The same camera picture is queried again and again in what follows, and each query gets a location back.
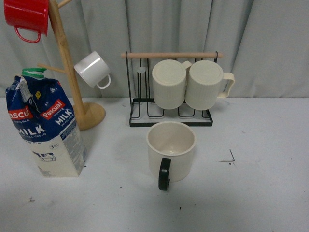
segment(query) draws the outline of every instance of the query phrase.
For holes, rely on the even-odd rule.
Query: wooden dowel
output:
[[[122,53],[121,58],[223,58],[222,53],[216,52],[167,52],[167,53]]]
[[[58,4],[58,9],[60,9],[61,7],[65,6],[66,4],[68,4],[69,2],[71,2],[72,0],[64,0],[63,2]]]
[[[46,65],[46,64],[38,63],[37,66],[41,67],[41,68],[46,68],[46,69],[49,69],[49,70],[52,70],[52,71],[56,71],[58,73],[66,73],[66,71],[63,70],[63,69],[55,68],[55,67],[52,67],[52,66],[49,66],[49,65]]]

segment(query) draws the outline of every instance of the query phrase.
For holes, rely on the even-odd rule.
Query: black handle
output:
[[[166,191],[169,186],[169,167],[171,159],[162,158],[159,172],[159,189]]]

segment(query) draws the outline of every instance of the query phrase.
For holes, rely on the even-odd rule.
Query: milk carton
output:
[[[78,177],[86,148],[74,110],[60,83],[45,78],[44,70],[15,76],[6,89],[8,113],[43,176]]]

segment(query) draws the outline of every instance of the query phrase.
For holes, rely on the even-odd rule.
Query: cow illustration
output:
[[[50,153],[36,153],[34,151],[32,152],[36,154],[41,159],[41,161],[44,161],[44,162],[56,161],[56,157],[51,152]]]

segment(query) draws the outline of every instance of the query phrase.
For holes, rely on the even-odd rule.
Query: red mug handle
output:
[[[18,31],[18,27],[14,27],[15,28],[15,32],[18,35],[19,38],[21,38],[23,41],[28,42],[28,43],[37,43],[38,41],[40,41],[41,39],[41,34],[38,32],[38,38],[36,40],[27,40],[24,37],[21,36],[21,34]]]

